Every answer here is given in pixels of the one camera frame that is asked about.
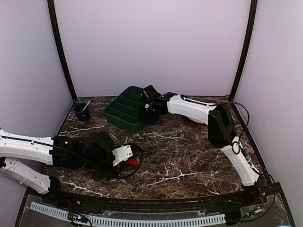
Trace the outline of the green compartment tray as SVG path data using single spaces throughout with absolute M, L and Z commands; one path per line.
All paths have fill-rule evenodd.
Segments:
M 144 124 L 139 119 L 140 107 L 145 106 L 141 97 L 143 88 L 129 86 L 103 110 L 108 123 L 136 134 Z

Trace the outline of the right black frame post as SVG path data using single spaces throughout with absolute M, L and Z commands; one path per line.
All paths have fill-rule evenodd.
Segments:
M 230 101 L 234 101 L 234 99 L 235 99 L 235 96 L 236 96 L 236 93 L 237 93 L 237 90 L 238 90 L 238 87 L 240 84 L 241 76 L 242 76 L 242 73 L 244 70 L 244 66 L 246 63 L 246 59 L 247 59 L 247 55 L 248 55 L 249 47 L 250 47 L 250 42 L 251 42 L 251 37 L 252 37 L 252 33 L 253 33 L 253 27 L 254 27 L 254 23 L 255 23 L 257 5 L 258 5 L 258 0 L 250 1 L 250 11 L 249 11 L 249 17 L 248 17 L 245 37 L 244 37 L 244 41 L 243 41 L 243 47 L 242 47 L 242 51 L 241 51 L 241 55 L 240 55 L 240 59 L 239 59 L 239 64 L 238 64 L 238 67 L 236 70 L 234 82 L 232 85 L 232 89 L 229 94 Z

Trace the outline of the dark blue cup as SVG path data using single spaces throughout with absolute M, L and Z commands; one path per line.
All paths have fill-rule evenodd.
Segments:
M 90 119 L 89 107 L 84 109 L 85 106 L 86 103 L 80 103 L 74 107 L 76 117 L 80 122 L 87 122 Z

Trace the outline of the small circuit board left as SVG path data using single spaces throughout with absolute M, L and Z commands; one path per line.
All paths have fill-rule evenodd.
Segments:
M 81 215 L 81 214 L 76 214 L 76 213 L 68 213 L 68 220 L 71 222 L 71 223 L 77 223 L 77 224 L 80 224 L 80 223 L 87 223 L 87 218 L 84 216 L 84 215 Z

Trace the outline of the red sock plain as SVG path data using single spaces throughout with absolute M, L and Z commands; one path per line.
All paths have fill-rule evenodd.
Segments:
M 131 167 L 136 167 L 139 165 L 139 161 L 137 158 L 131 158 L 131 159 L 128 159 L 126 161 L 127 164 L 129 164 Z

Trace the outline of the black front rail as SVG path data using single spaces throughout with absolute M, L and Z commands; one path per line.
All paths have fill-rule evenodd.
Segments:
M 206 210 L 208 212 L 218 211 L 220 213 L 225 213 L 233 212 L 249 205 L 248 203 L 236 203 L 236 201 L 244 197 L 244 191 L 216 196 L 172 200 L 102 198 L 70 192 L 63 192 L 62 194 L 65 198 L 70 200 L 74 211 L 84 213 L 101 213 L 105 210 L 125 212 L 181 212 Z

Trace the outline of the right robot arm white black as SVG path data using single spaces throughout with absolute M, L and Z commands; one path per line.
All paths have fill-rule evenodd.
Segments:
M 267 176 L 272 180 L 273 177 L 268 173 L 259 172 L 246 153 L 227 102 L 206 103 L 172 92 L 162 95 L 152 85 L 145 87 L 140 96 L 145 105 L 140 108 L 139 118 L 147 124 L 158 124 L 162 116 L 170 113 L 207 125 L 210 144 L 228 157 L 239 174 L 244 189 L 248 189 L 242 194 L 242 202 L 252 205 L 259 199 L 259 190 L 263 184 L 261 179 Z

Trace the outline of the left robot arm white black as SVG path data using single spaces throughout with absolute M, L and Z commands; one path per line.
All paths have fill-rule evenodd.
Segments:
M 134 143 L 116 146 L 106 133 L 93 132 L 86 137 L 67 136 L 28 137 L 0 132 L 0 171 L 48 195 L 56 206 L 63 206 L 67 196 L 61 192 L 56 177 L 38 173 L 20 159 L 37 161 L 49 166 L 71 170 L 92 169 L 109 179 L 126 179 L 133 176 L 143 162 L 142 148 Z

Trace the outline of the left black frame post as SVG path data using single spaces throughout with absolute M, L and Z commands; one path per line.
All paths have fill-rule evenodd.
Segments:
M 69 93 L 71 95 L 72 100 L 75 102 L 77 100 L 77 95 L 76 91 L 71 79 L 71 74 L 68 68 L 68 63 L 66 60 L 65 52 L 63 49 L 63 44 L 62 44 L 62 39 L 61 39 L 61 34 L 59 30 L 59 24 L 58 24 L 58 19 L 56 15 L 56 9 L 55 9 L 55 2 L 54 0 L 47 0 L 47 5 L 48 5 L 48 11 L 49 11 L 49 17 L 51 21 L 51 26 L 52 26 L 52 31 L 53 31 L 53 36 L 54 36 L 54 41 L 57 49 L 57 53 L 59 56 L 60 64 L 63 70 L 64 78 L 66 81 L 66 84 L 68 86 Z

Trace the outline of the black frame post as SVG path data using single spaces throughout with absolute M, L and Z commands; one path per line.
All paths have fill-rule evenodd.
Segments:
M 241 51 L 241 55 L 240 55 L 240 59 L 239 59 L 239 64 L 238 64 L 238 67 L 236 70 L 234 82 L 232 85 L 232 89 L 229 94 L 230 101 L 234 101 L 234 99 L 235 99 L 235 96 L 236 96 L 236 93 L 237 93 L 237 90 L 238 90 L 238 87 L 240 84 L 241 76 L 242 76 L 242 73 L 244 70 L 244 66 L 246 63 L 246 59 L 247 59 L 247 55 L 248 55 L 249 47 L 250 47 L 250 42 L 251 42 L 251 37 L 252 37 L 252 33 L 253 33 L 253 27 L 254 27 L 254 23 L 255 23 L 257 5 L 258 5 L 258 0 L 250 1 L 250 11 L 249 11 L 249 17 L 248 17 L 245 37 L 244 37 L 244 41 L 243 41 L 243 47 L 242 47 L 242 51 Z
M 55 9 L 55 2 L 54 0 L 47 0 L 47 5 L 48 5 L 48 11 L 49 11 L 49 17 L 51 21 L 51 26 L 52 26 L 52 31 L 53 31 L 53 36 L 54 36 L 54 41 L 57 49 L 57 53 L 59 56 L 60 64 L 63 70 L 64 78 L 66 81 L 66 84 L 68 86 L 69 93 L 71 95 L 72 100 L 75 102 L 77 100 L 77 95 L 76 91 L 71 79 L 71 74 L 68 68 L 68 63 L 66 60 L 65 52 L 63 49 L 63 44 L 62 44 L 62 39 L 61 39 L 61 34 L 59 30 L 59 24 L 58 24 L 58 19 L 56 15 L 56 9 Z

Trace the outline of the beige patterned plate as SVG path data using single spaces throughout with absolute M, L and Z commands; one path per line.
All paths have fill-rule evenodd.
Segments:
M 195 123 L 199 123 L 199 124 L 204 124 L 204 122 L 200 121 L 200 120 L 197 120 L 197 119 L 194 119 L 194 118 L 190 118 L 188 117 L 189 120 L 195 122 Z

